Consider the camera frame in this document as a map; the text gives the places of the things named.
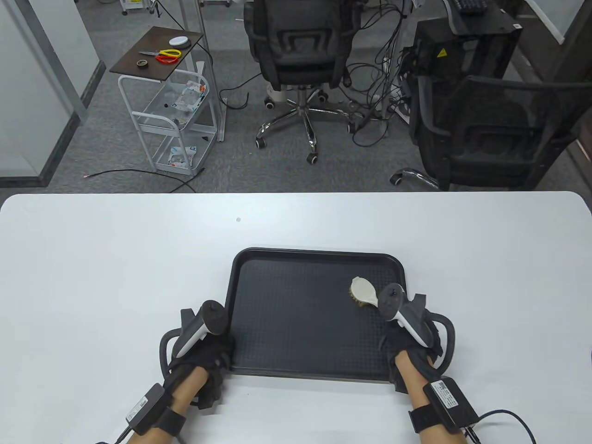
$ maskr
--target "computer case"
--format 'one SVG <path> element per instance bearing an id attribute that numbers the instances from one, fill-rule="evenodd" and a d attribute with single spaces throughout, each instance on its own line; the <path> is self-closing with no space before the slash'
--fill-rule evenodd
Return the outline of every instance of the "computer case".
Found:
<path id="1" fill-rule="evenodd" d="M 456 36 L 447 18 L 417 23 L 413 47 L 403 52 L 401 74 L 426 75 L 433 82 L 457 85 L 467 75 L 502 78 L 522 28 L 488 23 L 478 34 Z"/>

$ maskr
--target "brush bristles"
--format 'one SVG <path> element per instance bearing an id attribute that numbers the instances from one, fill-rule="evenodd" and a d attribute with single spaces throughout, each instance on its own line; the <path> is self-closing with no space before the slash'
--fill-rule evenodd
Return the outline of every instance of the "brush bristles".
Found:
<path id="1" fill-rule="evenodd" d="M 357 299 L 357 298 L 356 298 L 356 297 L 353 295 L 353 293 L 352 293 L 352 289 L 351 289 L 351 288 L 348 290 L 348 293 L 349 293 L 349 295 L 352 297 L 352 299 L 353 299 L 354 301 L 356 301 L 356 303 L 357 303 L 358 307 L 363 307 L 363 306 L 365 306 L 365 305 L 368 305 L 366 302 L 362 302 L 361 300 Z"/>

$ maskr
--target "label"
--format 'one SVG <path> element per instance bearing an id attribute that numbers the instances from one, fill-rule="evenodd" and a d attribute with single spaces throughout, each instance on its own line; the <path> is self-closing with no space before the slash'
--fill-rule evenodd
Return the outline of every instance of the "label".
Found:
<path id="1" fill-rule="evenodd" d="M 458 405 L 456 399 L 454 398 L 454 396 L 452 396 L 452 393 L 450 393 L 450 390 L 448 390 L 446 384 L 444 384 L 444 381 L 433 382 L 432 388 L 434 389 L 436 395 L 438 395 L 438 397 L 440 398 L 440 401 L 442 401 L 442 404 L 446 406 L 446 408 L 452 408 Z"/>
<path id="2" fill-rule="evenodd" d="M 131 409 L 131 412 L 129 412 L 126 416 L 126 420 L 127 422 L 130 422 L 132 419 L 134 419 L 134 416 L 136 416 L 138 414 L 138 412 L 142 409 L 142 407 L 144 407 L 146 405 L 146 403 L 148 402 L 148 398 L 146 398 L 145 396 L 142 396 L 142 399 L 140 400 L 140 402 L 138 402 L 134 408 Z"/>

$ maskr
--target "black office chair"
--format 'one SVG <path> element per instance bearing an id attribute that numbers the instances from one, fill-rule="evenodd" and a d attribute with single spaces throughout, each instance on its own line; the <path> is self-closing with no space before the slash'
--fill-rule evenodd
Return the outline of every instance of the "black office chair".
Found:
<path id="1" fill-rule="evenodd" d="M 451 184 L 534 189 L 578 134 L 592 106 L 592 83 L 520 83 L 468 76 L 448 96 L 428 77 L 409 82 L 410 135 L 430 176 L 413 176 L 447 191 Z"/>
<path id="2" fill-rule="evenodd" d="M 351 85 L 345 65 L 353 36 L 360 29 L 358 4 L 353 0 L 255 0 L 244 5 L 244 29 L 263 78 L 276 91 L 282 85 L 298 91 L 297 101 L 288 100 L 291 111 L 261 125 L 257 147 L 265 147 L 263 136 L 272 126 L 300 115 L 311 149 L 307 161 L 314 164 L 318 158 L 317 138 L 309 113 L 349 118 L 343 110 L 312 107 L 311 100 L 319 92 L 322 94 L 322 83 L 337 88 L 343 79 L 346 86 Z M 348 130 L 353 131 L 349 121 Z"/>

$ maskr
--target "hand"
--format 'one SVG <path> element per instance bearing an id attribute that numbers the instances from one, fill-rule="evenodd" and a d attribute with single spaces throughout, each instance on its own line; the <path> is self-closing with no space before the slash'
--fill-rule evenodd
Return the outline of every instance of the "hand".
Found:
<path id="1" fill-rule="evenodd" d="M 438 356 L 442 354 L 440 335 L 434 322 L 425 320 L 434 337 L 434 344 L 431 348 L 425 348 L 396 321 L 387 322 L 385 327 L 385 339 L 382 348 L 386 352 L 389 369 L 389 381 L 395 385 L 395 390 L 407 393 L 407 388 L 397 368 L 396 357 L 406 351 L 411 363 L 428 380 L 435 381 L 439 373 L 432 367 Z"/>
<path id="2" fill-rule="evenodd" d="M 234 338 L 228 334 L 207 334 L 193 346 L 185 356 L 176 358 L 169 364 L 170 374 L 164 386 L 173 392 L 195 368 L 201 367 L 208 373 L 208 380 L 198 392 L 197 405 L 200 409 L 211 407 L 220 399 L 222 371 L 230 366 L 234 352 Z"/>

